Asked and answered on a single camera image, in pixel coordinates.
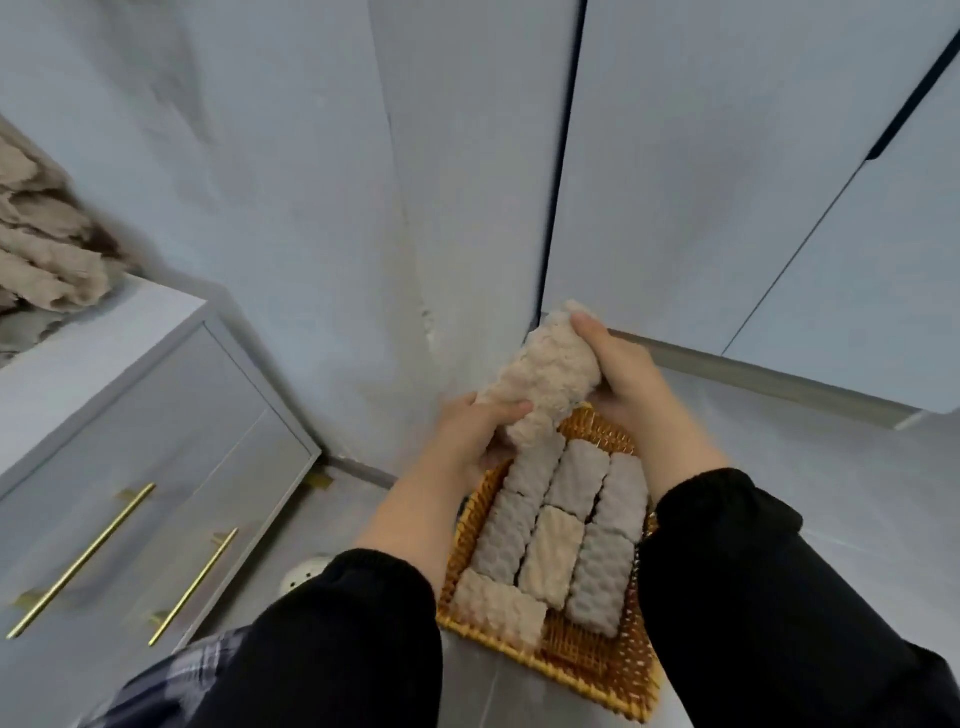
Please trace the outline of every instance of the white wardrobe door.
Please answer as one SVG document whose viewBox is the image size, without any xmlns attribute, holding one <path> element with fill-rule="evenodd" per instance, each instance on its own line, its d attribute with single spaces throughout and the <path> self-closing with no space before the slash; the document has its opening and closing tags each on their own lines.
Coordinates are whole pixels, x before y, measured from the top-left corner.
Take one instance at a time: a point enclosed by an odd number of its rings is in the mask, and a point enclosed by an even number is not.
<svg viewBox="0 0 960 728">
<path fill-rule="evenodd" d="M 721 353 L 958 27 L 956 0 L 589 0 L 544 309 Z"/>
<path fill-rule="evenodd" d="M 727 354 L 931 412 L 960 406 L 960 61 Z"/>
</svg>

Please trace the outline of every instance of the wicker tray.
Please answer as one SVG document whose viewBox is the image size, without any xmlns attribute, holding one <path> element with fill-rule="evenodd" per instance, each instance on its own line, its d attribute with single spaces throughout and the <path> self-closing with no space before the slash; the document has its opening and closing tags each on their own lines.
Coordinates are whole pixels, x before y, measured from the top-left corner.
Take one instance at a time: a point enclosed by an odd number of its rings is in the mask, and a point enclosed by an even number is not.
<svg viewBox="0 0 960 728">
<path fill-rule="evenodd" d="M 567 440 L 589 440 L 607 452 L 634 453 L 630 436 L 588 407 L 581 407 L 564 420 L 560 432 Z M 502 652 L 615 713 L 647 722 L 657 704 L 663 672 L 650 645 L 637 603 L 636 563 L 627 588 L 620 633 L 613 640 L 588 632 L 551 609 L 547 612 L 540 649 L 534 654 L 525 654 L 476 627 L 457 621 L 450 614 L 450 600 L 457 582 L 469 566 L 493 497 L 503 485 L 509 469 L 510 463 L 504 463 L 487 473 L 457 523 L 453 552 L 446 566 L 444 590 L 437 607 L 437 623 Z M 648 517 L 644 534 L 656 528 L 653 520 Z"/>
</svg>

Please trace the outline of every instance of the floor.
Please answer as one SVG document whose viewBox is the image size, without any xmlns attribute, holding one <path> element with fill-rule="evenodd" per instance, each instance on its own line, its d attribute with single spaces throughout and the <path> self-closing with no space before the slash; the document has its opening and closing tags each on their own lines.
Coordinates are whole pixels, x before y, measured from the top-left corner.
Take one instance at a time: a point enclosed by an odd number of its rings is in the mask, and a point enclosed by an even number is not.
<svg viewBox="0 0 960 728">
<path fill-rule="evenodd" d="M 804 536 L 908 640 L 960 674 L 960 414 L 894 432 L 696 376 L 677 394 L 735 463 L 804 515 Z M 266 544 L 211 630 L 249 623 L 303 558 L 349 546 L 384 491 L 333 473 Z M 688 726 L 669 688 L 653 725 Z M 500 655 L 444 633 L 441 726 L 620 726 L 605 712 Z"/>
</svg>

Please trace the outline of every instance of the baseboard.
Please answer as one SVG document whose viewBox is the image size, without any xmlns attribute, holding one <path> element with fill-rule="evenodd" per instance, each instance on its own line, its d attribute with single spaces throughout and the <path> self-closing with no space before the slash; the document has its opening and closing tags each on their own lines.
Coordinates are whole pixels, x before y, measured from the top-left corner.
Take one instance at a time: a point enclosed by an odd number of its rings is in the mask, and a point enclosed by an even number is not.
<svg viewBox="0 0 960 728">
<path fill-rule="evenodd" d="M 871 425 L 887 429 L 906 429 L 921 420 L 925 414 L 923 410 L 908 407 L 905 404 L 831 387 L 799 376 L 774 372 L 723 356 L 695 352 L 623 331 L 612 333 L 627 341 L 636 341 L 645 346 L 650 350 L 658 366 L 664 369 L 713 379 L 761 395 L 796 402 Z"/>
<path fill-rule="evenodd" d="M 394 483 L 396 483 L 396 477 L 394 475 L 384 473 L 377 468 L 364 465 L 356 460 L 348 460 L 342 457 L 328 457 L 324 460 L 324 464 L 343 471 L 347 475 L 353 475 L 353 477 L 366 480 L 368 483 L 372 483 L 388 491 L 393 488 Z"/>
</svg>

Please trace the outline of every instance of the white wall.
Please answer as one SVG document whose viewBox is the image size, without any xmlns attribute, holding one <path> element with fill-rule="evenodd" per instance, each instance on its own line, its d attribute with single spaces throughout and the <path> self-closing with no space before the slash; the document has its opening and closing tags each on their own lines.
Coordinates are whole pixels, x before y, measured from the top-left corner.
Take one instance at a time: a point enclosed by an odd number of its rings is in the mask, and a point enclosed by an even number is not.
<svg viewBox="0 0 960 728">
<path fill-rule="evenodd" d="M 437 388 L 366 3 L 9 0 L 0 113 L 333 454 L 399 470 Z"/>
<path fill-rule="evenodd" d="M 448 393 L 491 380 L 533 320 L 578 6 L 370 0 Z"/>
</svg>

